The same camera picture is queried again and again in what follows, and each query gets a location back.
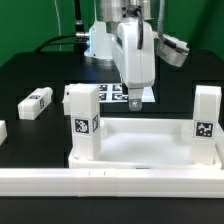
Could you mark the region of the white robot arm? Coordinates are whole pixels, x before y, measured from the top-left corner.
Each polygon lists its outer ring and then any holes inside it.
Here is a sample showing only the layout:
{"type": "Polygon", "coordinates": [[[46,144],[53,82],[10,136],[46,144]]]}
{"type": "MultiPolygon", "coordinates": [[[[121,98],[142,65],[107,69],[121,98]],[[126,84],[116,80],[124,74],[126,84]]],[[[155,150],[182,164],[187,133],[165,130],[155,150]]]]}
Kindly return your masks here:
{"type": "Polygon", "coordinates": [[[186,42],[163,32],[166,0],[157,1],[158,22],[153,29],[148,23],[151,0],[94,0],[95,21],[85,58],[118,69],[132,111],[142,109],[143,91],[154,84],[155,58],[180,67],[189,54],[186,42]]]}

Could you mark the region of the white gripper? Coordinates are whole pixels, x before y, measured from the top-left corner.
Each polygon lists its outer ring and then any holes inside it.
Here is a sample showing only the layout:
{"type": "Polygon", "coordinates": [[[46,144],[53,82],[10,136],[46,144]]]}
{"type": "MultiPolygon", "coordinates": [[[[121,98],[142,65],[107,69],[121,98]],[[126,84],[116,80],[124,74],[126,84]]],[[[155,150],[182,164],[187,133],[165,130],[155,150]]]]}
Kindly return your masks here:
{"type": "Polygon", "coordinates": [[[151,25],[143,23],[143,46],[138,49],[138,22],[120,23],[112,37],[112,57],[128,88],[129,109],[142,109],[143,88],[155,80],[154,38],[151,25]]]}

